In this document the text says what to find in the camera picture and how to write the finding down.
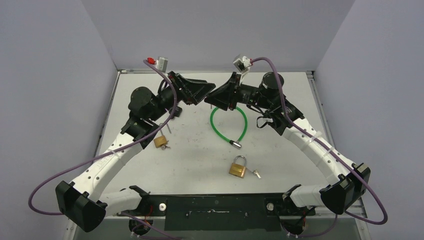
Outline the green cable lock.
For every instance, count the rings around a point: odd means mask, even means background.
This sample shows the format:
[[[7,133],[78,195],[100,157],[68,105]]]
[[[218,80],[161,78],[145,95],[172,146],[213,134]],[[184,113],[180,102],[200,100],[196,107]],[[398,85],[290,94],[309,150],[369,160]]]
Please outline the green cable lock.
[[[240,134],[240,136],[238,137],[238,139],[237,140],[232,140],[232,139],[229,139],[229,138],[227,138],[225,135],[223,135],[218,129],[217,129],[217,127],[215,126],[215,124],[214,124],[214,116],[215,116],[215,113],[217,112],[219,110],[219,108],[218,107],[215,107],[215,108],[213,108],[213,110],[211,111],[211,113],[210,113],[210,116],[209,116],[209,123],[210,123],[210,126],[211,126],[211,128],[212,128],[212,130],[222,139],[222,140],[224,140],[225,142],[227,142],[228,144],[230,144],[231,146],[233,146],[234,148],[236,148],[236,149],[241,149],[242,148],[242,144],[240,143],[240,141],[242,141],[243,139],[244,139],[244,137],[245,137],[245,135],[246,135],[246,133],[247,133],[247,130],[248,130],[248,118],[247,118],[247,115],[245,114],[245,112],[241,109],[241,108],[239,108],[239,107],[236,107],[236,110],[242,115],[242,117],[243,117],[243,121],[244,121],[244,126],[243,126],[243,130],[242,130],[242,133]]]

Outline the brass padlock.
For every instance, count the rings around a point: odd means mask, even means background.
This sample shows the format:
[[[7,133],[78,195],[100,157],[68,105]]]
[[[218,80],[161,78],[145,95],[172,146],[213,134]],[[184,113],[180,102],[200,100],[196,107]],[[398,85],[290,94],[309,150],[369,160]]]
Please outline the brass padlock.
[[[243,155],[238,155],[233,159],[228,173],[232,176],[243,179],[247,170],[247,159]]]
[[[166,126],[168,133],[172,134],[172,131],[171,131],[171,128],[169,127],[169,125],[167,123],[165,124],[164,122],[161,122],[159,124],[160,129],[158,131],[158,136],[153,139],[154,145],[157,149],[159,149],[159,148],[161,149],[162,145],[168,146],[168,143],[169,143],[169,141],[167,140],[167,138],[164,135],[163,130],[162,130],[164,126]]]

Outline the black padlock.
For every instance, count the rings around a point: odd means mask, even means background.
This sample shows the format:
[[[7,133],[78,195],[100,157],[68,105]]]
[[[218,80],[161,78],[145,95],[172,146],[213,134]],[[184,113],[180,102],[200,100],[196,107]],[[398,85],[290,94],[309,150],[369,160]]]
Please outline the black padlock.
[[[173,117],[179,118],[181,116],[182,112],[183,112],[183,109],[180,106],[176,106],[174,113],[173,113]]]

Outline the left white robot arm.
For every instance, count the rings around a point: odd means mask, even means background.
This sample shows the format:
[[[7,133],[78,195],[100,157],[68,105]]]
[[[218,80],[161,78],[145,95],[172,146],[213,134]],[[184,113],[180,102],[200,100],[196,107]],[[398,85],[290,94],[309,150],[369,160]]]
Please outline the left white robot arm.
[[[185,78],[170,71],[164,80],[168,86],[154,94],[140,86],[130,95],[129,118],[105,153],[79,176],[55,188],[59,210],[88,233],[97,228],[105,217],[123,211],[144,215],[149,210],[149,194],[136,185],[118,192],[103,194],[117,173],[155,138],[160,125],[155,121],[186,105],[199,104],[216,85],[206,80]]]

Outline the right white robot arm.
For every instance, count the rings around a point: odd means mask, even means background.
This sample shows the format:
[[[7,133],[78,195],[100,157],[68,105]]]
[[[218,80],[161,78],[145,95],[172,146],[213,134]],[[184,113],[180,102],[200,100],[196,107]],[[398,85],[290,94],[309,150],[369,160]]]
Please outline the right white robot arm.
[[[284,78],[266,73],[258,87],[241,83],[241,75],[232,73],[222,86],[210,92],[205,102],[221,110],[234,110],[237,104],[270,119],[267,125],[292,142],[321,171],[326,184],[303,186],[297,184],[283,194],[282,207],[290,215],[303,207],[326,207],[341,215],[366,191],[371,171],[363,163],[356,164],[336,152],[315,130],[303,113],[288,100],[281,104],[280,90]]]

